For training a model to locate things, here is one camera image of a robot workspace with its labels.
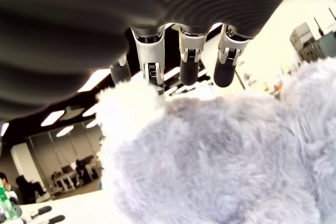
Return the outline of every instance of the desk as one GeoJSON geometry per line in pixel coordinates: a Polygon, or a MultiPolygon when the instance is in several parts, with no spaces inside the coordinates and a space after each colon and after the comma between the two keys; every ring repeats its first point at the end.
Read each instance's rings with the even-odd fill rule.
{"type": "Polygon", "coordinates": [[[88,164],[85,166],[85,169],[87,170],[89,176],[90,176],[90,179],[93,180],[92,176],[93,176],[93,171],[92,169],[95,169],[96,170],[96,173],[98,175],[98,177],[100,178],[101,177],[101,165],[100,163],[93,163],[93,164],[88,164]]]}
{"type": "Polygon", "coordinates": [[[85,165],[85,169],[86,171],[88,172],[89,176],[90,176],[90,179],[93,180],[92,176],[93,176],[93,171],[92,169],[94,169],[96,167],[96,164],[88,164],[88,165],[85,165]]]}
{"type": "Polygon", "coordinates": [[[75,190],[75,185],[72,182],[72,178],[78,176],[77,172],[75,170],[65,173],[63,175],[61,175],[60,177],[56,178],[55,181],[60,181],[64,190],[65,191],[69,191],[69,190],[75,190]],[[67,179],[69,181],[69,185],[70,185],[70,189],[68,188],[68,185],[64,182],[64,179],[67,179]]]}
{"type": "Polygon", "coordinates": [[[118,217],[117,211],[111,208],[110,201],[105,200],[104,192],[101,190],[50,202],[23,205],[21,206],[23,217],[43,206],[51,206],[53,209],[51,212],[38,217],[32,223],[40,223],[57,215],[64,215],[66,218],[60,224],[125,224],[118,217]]]}

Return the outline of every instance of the black ceiling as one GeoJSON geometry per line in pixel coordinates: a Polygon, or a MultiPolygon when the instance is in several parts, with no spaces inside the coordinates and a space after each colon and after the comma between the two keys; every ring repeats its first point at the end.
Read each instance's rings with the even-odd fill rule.
{"type": "MultiPolygon", "coordinates": [[[[207,40],[213,38],[217,34],[220,33],[220,27],[213,30],[209,35],[207,40]]],[[[127,55],[127,59],[129,62],[131,74],[134,75],[140,71],[138,54],[136,52],[135,42],[131,33],[131,30],[126,32],[130,43],[130,50],[127,55]]],[[[179,35],[176,30],[168,28],[165,33],[165,73],[180,65],[180,52],[178,50],[179,46],[179,35]]],[[[170,88],[170,85],[175,83],[178,80],[178,75],[174,78],[170,79],[165,83],[165,90],[170,88]]],[[[25,137],[34,135],[41,132],[46,132],[49,130],[53,130],[59,127],[63,127],[66,125],[78,123],[85,121],[90,118],[94,118],[94,115],[89,117],[82,117],[79,115],[75,118],[66,121],[57,121],[53,125],[41,127],[41,122],[53,111],[64,110],[67,106],[70,105],[79,105],[85,110],[89,109],[96,102],[96,94],[107,87],[114,87],[114,83],[112,81],[111,76],[106,77],[103,81],[101,81],[95,88],[90,91],[78,93],[73,98],[51,105],[44,111],[25,117],[21,119],[12,120],[9,124],[9,127],[3,136],[3,142],[7,143],[10,147],[12,145],[22,143],[25,141],[25,137]]]]}

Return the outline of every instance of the black handle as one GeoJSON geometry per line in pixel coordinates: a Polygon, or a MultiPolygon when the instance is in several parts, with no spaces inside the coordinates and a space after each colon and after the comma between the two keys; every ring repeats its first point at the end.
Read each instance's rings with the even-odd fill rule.
{"type": "Polygon", "coordinates": [[[128,61],[126,61],[126,64],[124,66],[121,66],[119,65],[119,63],[117,63],[116,66],[113,66],[113,68],[110,69],[114,84],[117,84],[121,81],[131,80],[131,71],[128,65],[128,61]]]}
{"type": "Polygon", "coordinates": [[[235,76],[236,66],[233,66],[230,62],[227,61],[224,64],[221,64],[217,58],[214,80],[217,86],[221,88],[226,88],[230,86],[235,76]]]}
{"type": "Polygon", "coordinates": [[[190,86],[197,81],[198,78],[198,65],[194,58],[188,58],[187,62],[181,59],[180,63],[180,79],[184,85],[190,86]]]}
{"type": "Polygon", "coordinates": [[[51,206],[45,206],[45,207],[41,207],[37,210],[39,215],[44,215],[47,212],[50,212],[52,210],[51,206]]]}
{"type": "Polygon", "coordinates": [[[65,220],[64,215],[59,215],[48,220],[48,224],[55,224],[65,220]]]}

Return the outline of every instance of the robotic hand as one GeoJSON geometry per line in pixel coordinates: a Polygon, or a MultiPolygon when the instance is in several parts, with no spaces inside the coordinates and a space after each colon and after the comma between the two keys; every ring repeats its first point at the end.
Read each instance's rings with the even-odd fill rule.
{"type": "Polygon", "coordinates": [[[74,95],[92,68],[110,66],[115,82],[129,79],[128,28],[145,79],[162,89],[165,24],[179,24],[181,81],[192,85],[208,31],[223,23],[214,80],[226,87],[281,1],[0,0],[0,121],[74,95]]]}

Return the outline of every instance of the fluffy gray plush toy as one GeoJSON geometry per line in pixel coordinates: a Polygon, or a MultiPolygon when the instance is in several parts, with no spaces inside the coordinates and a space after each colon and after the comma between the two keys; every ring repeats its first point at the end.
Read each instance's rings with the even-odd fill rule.
{"type": "Polygon", "coordinates": [[[281,102],[166,102],[144,82],[99,99],[103,190],[122,223],[336,223],[336,60],[303,65],[281,102]]]}

